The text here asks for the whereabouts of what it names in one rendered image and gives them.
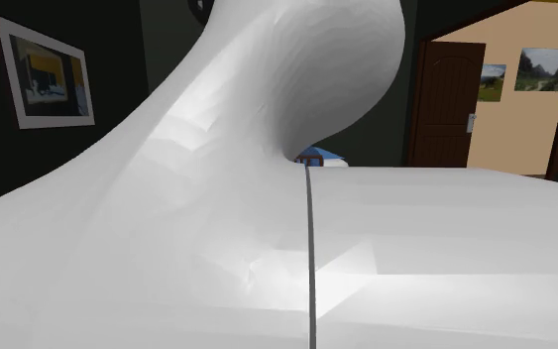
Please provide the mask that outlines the blue and white bed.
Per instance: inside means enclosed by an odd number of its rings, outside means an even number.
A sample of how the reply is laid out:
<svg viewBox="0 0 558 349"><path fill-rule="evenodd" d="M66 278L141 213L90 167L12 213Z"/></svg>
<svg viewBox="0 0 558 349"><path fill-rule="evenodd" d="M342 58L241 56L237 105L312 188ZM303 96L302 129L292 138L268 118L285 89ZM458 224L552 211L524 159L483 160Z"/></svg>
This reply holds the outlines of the blue and white bed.
<svg viewBox="0 0 558 349"><path fill-rule="evenodd" d="M295 159L295 163L304 164L308 167L337 167L346 168L349 164L343 157L328 152L318 147L308 147Z"/></svg>

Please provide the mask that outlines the dark brown door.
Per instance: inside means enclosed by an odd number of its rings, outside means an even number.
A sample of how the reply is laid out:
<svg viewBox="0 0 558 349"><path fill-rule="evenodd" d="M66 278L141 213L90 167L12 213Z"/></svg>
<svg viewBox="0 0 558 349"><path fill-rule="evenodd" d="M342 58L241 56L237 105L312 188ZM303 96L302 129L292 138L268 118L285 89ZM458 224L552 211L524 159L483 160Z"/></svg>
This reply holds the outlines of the dark brown door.
<svg viewBox="0 0 558 349"><path fill-rule="evenodd" d="M421 44L407 151L410 167L467 165L485 51L484 43Z"/></svg>

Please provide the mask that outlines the small landscape wall picture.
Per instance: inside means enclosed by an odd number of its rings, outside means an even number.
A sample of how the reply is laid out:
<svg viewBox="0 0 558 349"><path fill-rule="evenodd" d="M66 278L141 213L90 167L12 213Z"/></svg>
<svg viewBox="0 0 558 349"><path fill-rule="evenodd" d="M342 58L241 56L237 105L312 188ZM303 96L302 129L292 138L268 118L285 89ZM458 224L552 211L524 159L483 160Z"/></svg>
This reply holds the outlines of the small landscape wall picture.
<svg viewBox="0 0 558 349"><path fill-rule="evenodd" d="M483 65L478 93L479 102L501 101L505 71L505 64Z"/></svg>

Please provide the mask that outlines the white framed wall picture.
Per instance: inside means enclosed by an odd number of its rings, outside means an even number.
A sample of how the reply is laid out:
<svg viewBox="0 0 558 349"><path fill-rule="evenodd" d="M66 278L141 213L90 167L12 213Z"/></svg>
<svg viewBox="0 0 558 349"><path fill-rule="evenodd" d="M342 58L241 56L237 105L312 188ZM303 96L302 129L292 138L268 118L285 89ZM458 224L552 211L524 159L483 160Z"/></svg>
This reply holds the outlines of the white framed wall picture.
<svg viewBox="0 0 558 349"><path fill-rule="evenodd" d="M95 124L82 50L1 16L0 43L20 129Z"/></svg>

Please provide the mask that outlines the large landscape wall picture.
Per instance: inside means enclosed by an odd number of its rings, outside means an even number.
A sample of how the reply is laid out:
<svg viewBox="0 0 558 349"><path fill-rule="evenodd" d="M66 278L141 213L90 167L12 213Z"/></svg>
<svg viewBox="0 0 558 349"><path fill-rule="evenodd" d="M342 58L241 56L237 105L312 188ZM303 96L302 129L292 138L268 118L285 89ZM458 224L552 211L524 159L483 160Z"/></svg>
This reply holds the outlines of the large landscape wall picture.
<svg viewBox="0 0 558 349"><path fill-rule="evenodd" d="M558 49L523 48L515 91L558 91Z"/></svg>

